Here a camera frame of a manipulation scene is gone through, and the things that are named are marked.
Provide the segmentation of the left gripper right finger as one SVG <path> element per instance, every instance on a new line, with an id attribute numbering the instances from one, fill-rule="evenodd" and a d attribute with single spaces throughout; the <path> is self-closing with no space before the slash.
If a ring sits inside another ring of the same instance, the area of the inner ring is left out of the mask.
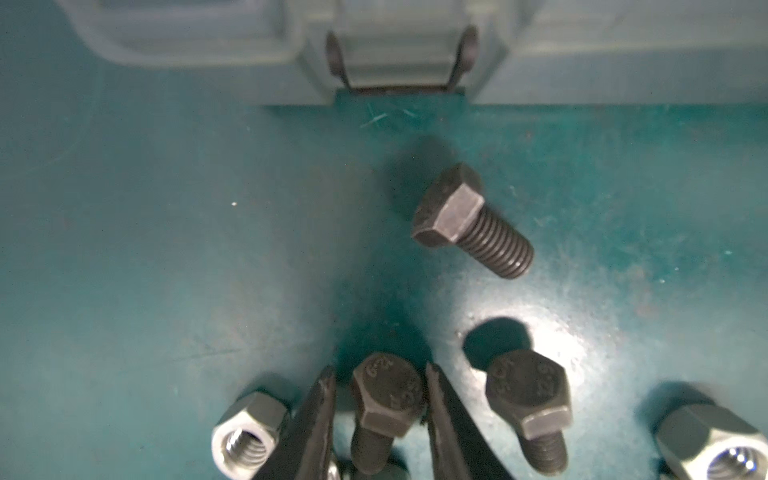
<path id="1" fill-rule="evenodd" d="M 425 378 L 434 478 L 513 479 L 486 442 L 441 367 L 428 362 Z"/>

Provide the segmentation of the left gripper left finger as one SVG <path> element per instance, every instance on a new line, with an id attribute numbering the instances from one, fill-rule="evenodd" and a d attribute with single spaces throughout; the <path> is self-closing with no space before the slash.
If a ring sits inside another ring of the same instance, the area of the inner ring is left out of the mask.
<path id="1" fill-rule="evenodd" d="M 328 365 L 313 383 L 285 435 L 254 474 L 254 480 L 328 478 L 336 395 L 336 372 Z"/>

